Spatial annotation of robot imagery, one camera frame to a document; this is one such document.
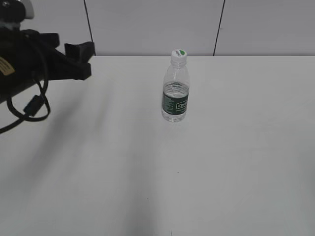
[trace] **bottle cap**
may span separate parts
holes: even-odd
[[[184,50],[176,49],[172,52],[171,61],[173,63],[184,63],[187,62],[187,52]]]

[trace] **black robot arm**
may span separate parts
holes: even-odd
[[[20,30],[20,22],[31,19],[32,14],[30,0],[0,0],[0,103],[6,101],[11,113],[19,118],[0,128],[0,134],[23,121],[41,121],[48,117],[50,106],[45,95],[48,81],[85,80],[91,76],[88,61],[95,54],[94,43],[65,44],[64,55],[56,50],[60,44],[58,34]],[[35,84],[40,95],[34,96],[23,114],[18,112],[12,97]],[[34,118],[43,105],[47,115]]]

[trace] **plastic bottle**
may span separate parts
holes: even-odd
[[[187,53],[174,50],[171,65],[163,81],[162,115],[170,122],[183,120],[187,112],[189,74],[186,67]]]

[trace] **white table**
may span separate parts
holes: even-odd
[[[0,135],[1,236],[315,235],[315,57],[189,57],[180,123],[168,57],[91,63],[50,83],[48,120]]]

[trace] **yellow label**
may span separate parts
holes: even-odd
[[[0,71],[7,76],[15,72],[13,66],[4,58],[0,57]]]

